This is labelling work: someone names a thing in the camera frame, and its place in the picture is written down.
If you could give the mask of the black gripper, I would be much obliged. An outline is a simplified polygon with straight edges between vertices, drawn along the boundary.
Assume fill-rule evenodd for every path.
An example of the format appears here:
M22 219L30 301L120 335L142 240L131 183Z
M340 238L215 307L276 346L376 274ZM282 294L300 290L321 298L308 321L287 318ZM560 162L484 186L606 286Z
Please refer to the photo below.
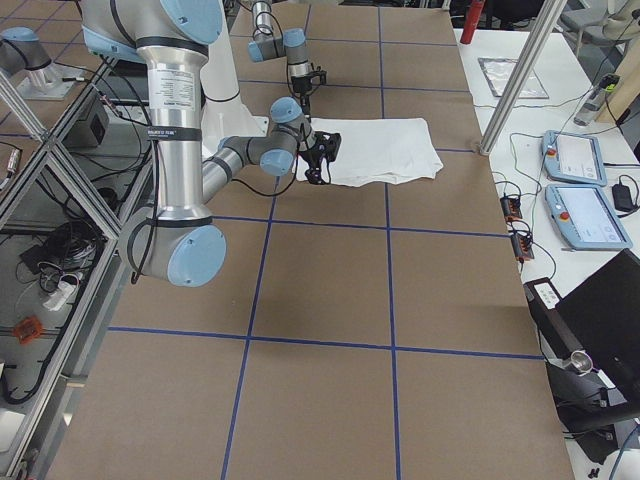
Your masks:
M311 119L310 96L315 88L326 84L327 72L313 64L290 66L291 93L300 98L300 106L307 119Z
M305 177L310 184L320 184L321 179L324 184L332 183L332 176L329 168L321 172L321 164L334 162L337 158L342 137L340 133L328 133L324 131L313 131L302 140L299 147L299 155L307 164Z

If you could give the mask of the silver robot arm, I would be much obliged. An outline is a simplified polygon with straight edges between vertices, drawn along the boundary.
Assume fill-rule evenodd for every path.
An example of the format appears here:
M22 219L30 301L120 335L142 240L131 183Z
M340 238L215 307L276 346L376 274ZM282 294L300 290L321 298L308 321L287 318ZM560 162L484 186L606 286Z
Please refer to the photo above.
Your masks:
M255 1L250 57L283 58L294 92L267 117L243 104L220 1L87 1L82 29L89 51L147 68L154 200L124 224L119 254L135 277L199 287L214 278L227 251L208 209L246 166L280 177L299 162L321 184L339 151L337 133L311 125L312 79L301 29L272 31L271 5Z
M284 58L289 94L300 105L305 117L311 119L311 96L326 84L327 72L309 57L302 28L282 29L272 11L271 1L251 1L253 18L252 40L247 49L254 63Z

